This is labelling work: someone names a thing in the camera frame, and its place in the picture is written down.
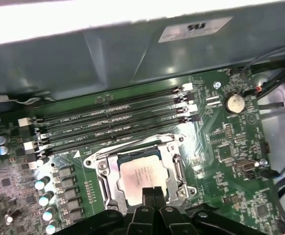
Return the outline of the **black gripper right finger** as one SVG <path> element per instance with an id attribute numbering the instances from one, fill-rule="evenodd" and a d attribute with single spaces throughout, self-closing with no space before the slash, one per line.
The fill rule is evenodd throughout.
<path id="1" fill-rule="evenodd" d="M 177 207 L 166 205 L 160 187 L 154 188 L 154 197 L 167 235 L 256 235 L 258 233 L 256 229 L 205 208 L 196 210 L 191 216 L 183 214 Z"/>

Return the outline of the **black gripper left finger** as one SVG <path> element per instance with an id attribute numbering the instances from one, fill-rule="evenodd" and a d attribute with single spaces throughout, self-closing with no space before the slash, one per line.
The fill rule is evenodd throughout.
<path id="1" fill-rule="evenodd" d="M 85 235 L 151 235 L 156 206 L 156 188 L 142 189 L 142 205 L 123 215 L 117 210 L 105 210 L 88 219 Z"/>

